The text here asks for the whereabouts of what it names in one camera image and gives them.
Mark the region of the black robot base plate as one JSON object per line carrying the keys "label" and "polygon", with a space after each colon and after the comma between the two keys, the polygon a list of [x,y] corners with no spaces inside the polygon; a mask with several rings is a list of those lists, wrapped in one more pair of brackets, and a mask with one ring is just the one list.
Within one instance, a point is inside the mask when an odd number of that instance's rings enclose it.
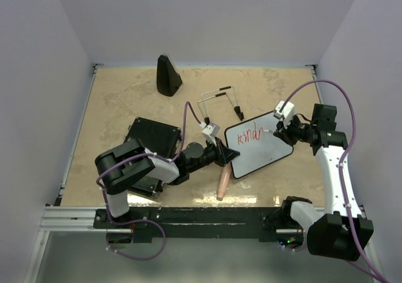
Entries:
{"label": "black robot base plate", "polygon": [[129,208],[110,221],[97,209],[94,228],[106,230],[112,243],[150,243],[161,238],[253,239],[300,246],[306,233],[279,207],[270,208]]}

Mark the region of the white whiteboard black frame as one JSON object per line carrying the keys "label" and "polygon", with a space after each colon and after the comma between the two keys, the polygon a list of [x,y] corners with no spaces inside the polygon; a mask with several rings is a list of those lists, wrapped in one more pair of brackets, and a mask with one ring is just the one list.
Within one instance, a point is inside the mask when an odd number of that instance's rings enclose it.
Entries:
{"label": "white whiteboard black frame", "polygon": [[274,112],[261,114],[225,129],[227,147],[240,152],[231,162],[232,174],[240,179],[293,153],[293,147],[263,130],[276,130]]}

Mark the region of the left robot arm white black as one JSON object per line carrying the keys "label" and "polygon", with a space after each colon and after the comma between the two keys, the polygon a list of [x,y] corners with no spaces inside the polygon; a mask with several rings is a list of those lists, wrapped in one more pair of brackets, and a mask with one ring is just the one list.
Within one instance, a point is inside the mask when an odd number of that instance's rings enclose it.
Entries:
{"label": "left robot arm white black", "polygon": [[241,155],[226,147],[220,138],[203,147],[191,143],[173,158],[165,158],[146,148],[139,139],[114,147],[95,158],[97,183],[109,211],[107,219],[116,228],[125,227],[130,220],[128,189],[144,177],[164,184],[179,185],[189,175],[212,163],[224,167]]}

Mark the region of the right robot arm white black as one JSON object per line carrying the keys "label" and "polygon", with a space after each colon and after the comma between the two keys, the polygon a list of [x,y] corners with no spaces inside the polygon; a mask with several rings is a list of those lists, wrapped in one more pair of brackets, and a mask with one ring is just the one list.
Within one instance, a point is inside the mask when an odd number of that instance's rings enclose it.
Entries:
{"label": "right robot arm white black", "polygon": [[319,213],[310,200],[288,196],[281,205],[280,221],[287,228],[297,224],[306,233],[309,253],[355,262],[372,234],[372,221],[362,216],[354,198],[345,151],[345,133],[336,130],[334,106],[315,104],[311,121],[301,122],[291,102],[280,101],[273,135],[288,145],[309,144],[322,174],[325,206]]}

